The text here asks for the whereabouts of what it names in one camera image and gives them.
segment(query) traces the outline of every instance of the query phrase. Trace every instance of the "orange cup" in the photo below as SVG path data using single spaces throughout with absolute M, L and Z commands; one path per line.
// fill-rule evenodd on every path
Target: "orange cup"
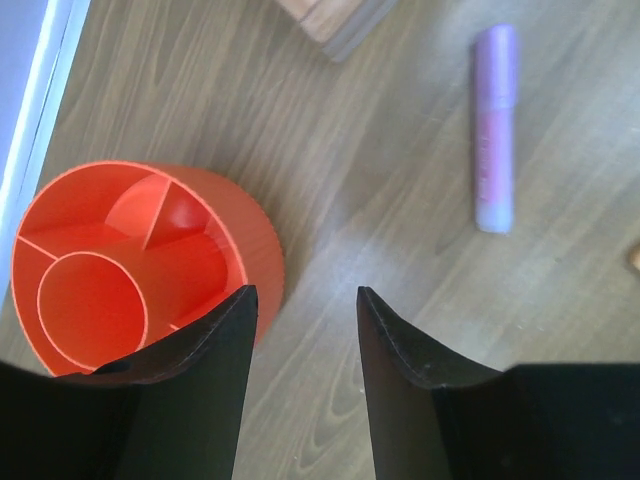
M 276 234 L 237 185 L 189 167 L 73 169 L 34 199 L 13 252 L 20 322 L 54 375 L 144 348 L 245 284 L 260 296 L 259 340 L 283 294 Z

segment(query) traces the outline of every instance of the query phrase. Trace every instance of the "cylindrical container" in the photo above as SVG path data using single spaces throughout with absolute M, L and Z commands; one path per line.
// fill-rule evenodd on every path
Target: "cylindrical container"
M 514 217 L 513 114 L 518 48 L 514 28 L 496 25 L 476 43 L 476 224 L 508 233 Z
M 283 294 L 276 234 L 237 185 L 189 167 L 73 169 L 35 198 L 14 247 L 20 322 L 54 375 L 144 348 L 245 284 L 260 296 L 259 340 Z

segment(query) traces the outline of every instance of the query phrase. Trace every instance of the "marker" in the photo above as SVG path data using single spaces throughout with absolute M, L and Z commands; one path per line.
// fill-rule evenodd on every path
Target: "marker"
M 508 233 L 513 224 L 513 113 L 517 101 L 517 37 L 513 26 L 482 32 L 475 49 L 476 224 Z

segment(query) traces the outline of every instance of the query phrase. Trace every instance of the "wooden table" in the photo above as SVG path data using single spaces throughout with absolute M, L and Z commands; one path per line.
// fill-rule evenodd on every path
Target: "wooden table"
M 470 44 L 522 37 L 517 218 L 472 220 Z M 457 351 L 639 361 L 640 3 L 401 0 L 344 64 L 264 0 L 94 1 L 43 181 L 100 158 L 227 175 L 283 243 L 237 479 L 373 479 L 355 295 Z M 39 369 L 10 302 L 2 356 Z

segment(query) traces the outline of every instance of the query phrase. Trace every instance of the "wooden block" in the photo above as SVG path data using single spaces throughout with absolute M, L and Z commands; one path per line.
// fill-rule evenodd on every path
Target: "wooden block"
M 347 58 L 397 0 L 278 0 L 335 62 Z

